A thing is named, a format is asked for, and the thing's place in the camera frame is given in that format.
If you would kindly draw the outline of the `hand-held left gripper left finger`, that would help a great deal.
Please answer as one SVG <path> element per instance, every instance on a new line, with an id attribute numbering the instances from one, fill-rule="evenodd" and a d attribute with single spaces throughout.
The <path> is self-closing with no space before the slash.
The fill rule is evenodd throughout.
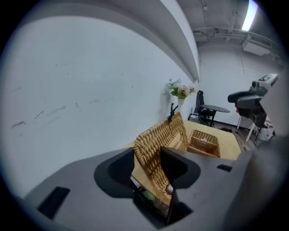
<path id="1" fill-rule="evenodd" d="M 72 162 L 25 197 L 48 230 L 154 231 L 163 215 L 131 180 L 133 148 Z"/>

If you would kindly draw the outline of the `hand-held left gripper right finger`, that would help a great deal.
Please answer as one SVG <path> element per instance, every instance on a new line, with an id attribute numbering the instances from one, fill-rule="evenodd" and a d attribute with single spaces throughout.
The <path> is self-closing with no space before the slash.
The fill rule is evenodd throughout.
<path id="1" fill-rule="evenodd" d="M 173 187 L 168 231 L 229 231 L 230 217 L 251 161 L 250 152 L 237 160 L 206 157 L 174 148 L 160 148 L 161 167 Z"/>

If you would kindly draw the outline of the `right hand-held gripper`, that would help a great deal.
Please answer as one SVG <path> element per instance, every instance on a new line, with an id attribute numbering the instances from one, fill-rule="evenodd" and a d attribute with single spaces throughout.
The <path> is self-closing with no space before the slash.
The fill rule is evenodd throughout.
<path id="1" fill-rule="evenodd" d="M 228 95 L 228 102 L 234 103 L 236 112 L 251 119 L 257 127 L 265 127 L 268 117 L 277 136 L 287 135 L 287 80 L 283 76 L 266 74 L 252 81 L 250 91 Z M 250 109 L 239 106 L 250 106 Z"/>

